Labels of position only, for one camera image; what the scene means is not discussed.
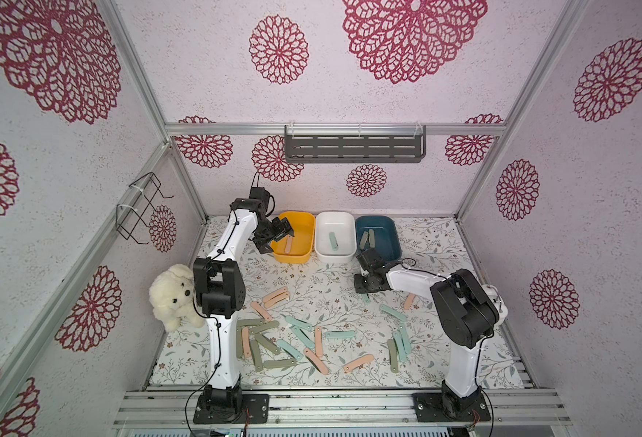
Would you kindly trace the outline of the olive fruit knife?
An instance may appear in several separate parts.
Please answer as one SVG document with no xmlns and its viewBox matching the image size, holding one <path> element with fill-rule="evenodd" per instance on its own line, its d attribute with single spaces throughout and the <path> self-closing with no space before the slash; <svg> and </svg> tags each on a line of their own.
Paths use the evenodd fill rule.
<svg viewBox="0 0 642 437">
<path fill-rule="evenodd" d="M 266 349 L 271 355 L 277 356 L 281 353 L 281 348 L 278 347 L 274 342 L 269 340 L 265 335 L 258 333 L 255 335 L 255 340 L 257 343 Z"/>
<path fill-rule="evenodd" d="M 280 325 L 280 322 L 278 320 L 272 320 L 271 322 L 265 322 L 257 326 L 254 326 L 253 328 L 250 329 L 250 333 L 253 335 L 256 335 L 258 333 L 276 329 L 279 327 L 279 325 Z"/>
<path fill-rule="evenodd" d="M 361 235 L 361 239 L 359 242 L 359 249 L 362 251 L 363 249 L 366 249 L 366 246 L 368 246 L 368 240 L 369 240 L 369 235 L 367 231 L 364 231 Z"/>
<path fill-rule="evenodd" d="M 286 369 L 286 368 L 294 367 L 296 365 L 297 365 L 297 360 L 293 358 L 263 362 L 263 368 L 266 370 Z"/>
<path fill-rule="evenodd" d="M 368 246 L 370 246 L 370 248 L 376 247 L 376 234 L 374 229 L 368 231 Z"/>
<path fill-rule="evenodd" d="M 259 373 L 262 373 L 262 371 L 264 371 L 265 368 L 264 368 L 264 360 L 263 360 L 260 344 L 257 341 L 257 339 L 253 339 L 249 341 L 249 346 L 252 354 L 253 363 L 255 365 L 255 370 L 258 371 Z"/>
<path fill-rule="evenodd" d="M 238 360 L 244 359 L 244 344 L 242 328 L 237 328 L 235 333 L 235 352 Z"/>
<path fill-rule="evenodd" d="M 397 344 L 394 340 L 387 341 L 388 355 L 389 355 L 389 365 L 390 371 L 392 373 L 399 373 L 399 354 Z"/>
<path fill-rule="evenodd" d="M 264 319 L 244 319 L 244 320 L 239 320 L 237 322 L 237 327 L 238 328 L 244 328 L 244 327 L 253 327 L 253 326 L 259 326 L 265 323 L 266 320 Z"/>
</svg>

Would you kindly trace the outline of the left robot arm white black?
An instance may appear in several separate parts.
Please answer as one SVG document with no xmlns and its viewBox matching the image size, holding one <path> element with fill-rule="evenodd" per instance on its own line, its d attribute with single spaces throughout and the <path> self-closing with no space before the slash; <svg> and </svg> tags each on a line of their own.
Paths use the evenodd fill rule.
<svg viewBox="0 0 642 437">
<path fill-rule="evenodd" d="M 233 390 L 240 386 L 236 358 L 238 312 L 246 299 L 246 284 L 239 267 L 246 243 L 261 254 L 271 253 L 272 242 L 294 234 L 286 218 L 274 218 L 268 210 L 274 197 L 262 187 L 252 187 L 247 198 L 230 205 L 224 234 L 205 258 L 193 264 L 198 316 L 206 320 L 210 340 L 211 373 L 206 388 Z"/>
</svg>

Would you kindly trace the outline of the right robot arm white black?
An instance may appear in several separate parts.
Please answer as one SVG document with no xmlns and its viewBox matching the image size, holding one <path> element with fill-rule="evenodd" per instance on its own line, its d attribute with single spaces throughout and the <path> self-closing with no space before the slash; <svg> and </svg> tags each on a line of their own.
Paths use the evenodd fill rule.
<svg viewBox="0 0 642 437">
<path fill-rule="evenodd" d="M 356 293 L 403 291 L 434 304 L 451 341 L 443 391 L 460 401 L 472 398 L 479 391 L 481 347 L 509 313 L 499 291 L 481 284 L 468 269 L 444 276 L 386 261 L 375 249 L 362 251 L 357 260 L 361 272 L 354 276 Z"/>
</svg>

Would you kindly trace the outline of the yellow plastic storage box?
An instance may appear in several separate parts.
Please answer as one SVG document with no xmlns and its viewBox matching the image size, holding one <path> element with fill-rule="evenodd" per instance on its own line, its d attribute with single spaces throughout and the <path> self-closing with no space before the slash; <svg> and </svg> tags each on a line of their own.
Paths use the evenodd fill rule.
<svg viewBox="0 0 642 437">
<path fill-rule="evenodd" d="M 307 263 L 314 247 L 315 216 L 304 211 L 286 211 L 280 214 L 279 218 L 288 219 L 294 231 L 294 240 L 290 254 L 285 254 L 286 238 L 271 243 L 275 260 L 284 264 Z"/>
</svg>

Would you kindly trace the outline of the dark teal storage box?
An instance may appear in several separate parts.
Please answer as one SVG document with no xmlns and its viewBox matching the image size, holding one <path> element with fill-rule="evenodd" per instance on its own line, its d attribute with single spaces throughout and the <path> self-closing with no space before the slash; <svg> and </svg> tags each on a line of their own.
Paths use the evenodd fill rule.
<svg viewBox="0 0 642 437">
<path fill-rule="evenodd" d="M 399 260 L 402 256 L 402 250 L 399 242 L 399 234 L 396 223 L 392 218 L 387 216 L 361 216 L 356 218 L 356 237 L 357 250 L 359 242 L 364 231 L 374 229 L 376 234 L 376 247 L 366 249 L 376 249 L 379 255 L 387 261 Z"/>
</svg>

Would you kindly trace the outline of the white plastic storage box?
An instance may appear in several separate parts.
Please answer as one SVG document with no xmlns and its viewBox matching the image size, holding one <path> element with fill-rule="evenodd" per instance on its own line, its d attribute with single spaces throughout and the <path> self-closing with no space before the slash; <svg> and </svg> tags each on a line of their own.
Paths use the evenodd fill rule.
<svg viewBox="0 0 642 437">
<path fill-rule="evenodd" d="M 332 251 L 328 234 L 335 233 L 338 251 Z M 315 252 L 326 264 L 350 263 L 357 251 L 355 218 L 345 211 L 325 211 L 316 217 Z"/>
</svg>

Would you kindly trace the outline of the floral patterned table mat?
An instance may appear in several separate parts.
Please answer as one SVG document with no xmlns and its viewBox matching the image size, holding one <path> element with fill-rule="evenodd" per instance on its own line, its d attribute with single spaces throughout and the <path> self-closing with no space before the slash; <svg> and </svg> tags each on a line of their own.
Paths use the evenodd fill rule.
<svg viewBox="0 0 642 437">
<path fill-rule="evenodd" d="M 394 218 L 402 256 L 415 262 L 417 269 L 444 274 L 472 267 L 470 256 L 454 220 L 448 218 Z M 408 294 L 384 292 L 368 295 L 370 303 L 355 293 L 353 275 L 359 272 L 354 259 L 346 264 L 326 264 L 315 252 L 305 264 L 282 264 L 272 255 L 259 254 L 253 243 L 246 244 L 242 259 L 246 283 L 246 305 L 240 318 L 256 319 L 260 315 L 248 305 L 263 303 L 264 296 L 283 287 L 290 298 L 268 310 L 280 322 L 276 329 L 265 331 L 272 342 L 282 339 L 301 353 L 304 344 L 292 333 L 285 316 L 292 316 L 323 331 L 324 356 L 321 359 L 329 375 L 321 374 L 307 359 L 286 369 L 255 370 L 253 360 L 239 363 L 242 384 L 246 387 L 361 387 L 361 388 L 434 388 L 441 385 L 450 361 L 450 342 L 441 329 L 434 304 L 415 298 L 409 311 L 403 309 Z M 406 325 L 412 351 L 406 362 L 399 362 L 399 373 L 390 371 L 387 341 L 399 331 L 400 320 L 382 312 L 387 305 L 408 318 Z M 355 331 L 350 340 L 331 340 L 328 331 Z M 531 387 L 524 365 L 498 329 L 481 353 L 479 382 L 486 389 L 522 389 Z M 374 362 L 351 373 L 343 367 L 365 354 Z M 151 388 L 204 383 L 210 373 L 208 329 L 191 328 L 188 324 L 167 335 L 150 378 Z"/>
</svg>

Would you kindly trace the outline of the white plush teddy bear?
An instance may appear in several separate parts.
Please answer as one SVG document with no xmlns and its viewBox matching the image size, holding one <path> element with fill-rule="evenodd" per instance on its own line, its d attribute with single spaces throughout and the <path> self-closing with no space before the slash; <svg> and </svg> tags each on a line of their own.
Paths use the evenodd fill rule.
<svg viewBox="0 0 642 437">
<path fill-rule="evenodd" d="M 205 319 L 195 311 L 195 276 L 184 264 L 175 264 L 159 274 L 149 289 L 153 316 L 164 324 L 167 333 L 178 331 L 184 320 L 202 328 Z"/>
</svg>

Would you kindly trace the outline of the white twin-bell alarm clock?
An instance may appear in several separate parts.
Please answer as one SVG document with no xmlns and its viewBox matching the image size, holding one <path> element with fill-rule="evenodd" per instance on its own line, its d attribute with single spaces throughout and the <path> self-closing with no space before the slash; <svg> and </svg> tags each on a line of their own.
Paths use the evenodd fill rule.
<svg viewBox="0 0 642 437">
<path fill-rule="evenodd" d="M 490 284 L 485 284 L 483 286 L 483 289 L 485 290 L 487 296 L 490 298 L 499 314 L 499 320 L 497 320 L 497 322 L 495 323 L 495 327 L 499 327 L 501 326 L 501 324 L 503 324 L 503 322 L 505 322 L 506 318 L 508 317 L 509 309 L 496 287 Z"/>
</svg>

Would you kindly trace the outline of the grey wall shelf rack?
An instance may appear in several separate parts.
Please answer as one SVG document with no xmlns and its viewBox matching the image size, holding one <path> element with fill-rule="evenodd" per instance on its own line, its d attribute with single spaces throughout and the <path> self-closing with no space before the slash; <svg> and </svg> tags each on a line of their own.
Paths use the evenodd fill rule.
<svg viewBox="0 0 642 437">
<path fill-rule="evenodd" d="M 284 155 L 293 164 L 417 164 L 426 135 L 297 134 L 285 126 Z"/>
</svg>

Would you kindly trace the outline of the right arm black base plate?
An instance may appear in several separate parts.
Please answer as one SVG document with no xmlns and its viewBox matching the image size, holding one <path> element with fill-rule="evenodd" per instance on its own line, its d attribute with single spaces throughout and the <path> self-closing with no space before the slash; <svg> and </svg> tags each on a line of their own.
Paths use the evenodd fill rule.
<svg viewBox="0 0 642 437">
<path fill-rule="evenodd" d="M 412 401 L 418 422 L 488 422 L 492 419 L 490 406 L 483 391 L 461 398 L 452 391 L 413 393 Z"/>
</svg>

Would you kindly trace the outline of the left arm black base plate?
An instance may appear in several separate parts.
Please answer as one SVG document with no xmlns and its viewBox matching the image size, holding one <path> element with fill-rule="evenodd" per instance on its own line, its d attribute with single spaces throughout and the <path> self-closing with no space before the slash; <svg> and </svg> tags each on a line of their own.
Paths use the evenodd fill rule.
<svg viewBox="0 0 642 437">
<path fill-rule="evenodd" d="M 270 396 L 240 389 L 207 388 L 198 398 L 193 423 L 266 424 Z"/>
</svg>

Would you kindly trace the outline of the aluminium front rail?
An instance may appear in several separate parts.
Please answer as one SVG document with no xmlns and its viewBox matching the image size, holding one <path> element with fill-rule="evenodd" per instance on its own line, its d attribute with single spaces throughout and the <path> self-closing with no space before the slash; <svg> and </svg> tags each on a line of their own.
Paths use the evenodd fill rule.
<svg viewBox="0 0 642 437">
<path fill-rule="evenodd" d="M 249 391 L 249 402 L 239 414 L 217 417 L 198 406 L 187 391 L 132 391 L 117 410 L 115 430 L 197 430 L 195 416 L 205 425 L 251 424 L 257 428 L 283 427 L 401 427 L 569 426 L 563 401 L 553 389 L 491 390 L 483 401 L 450 420 L 439 412 L 436 390 L 267 390 Z"/>
</svg>

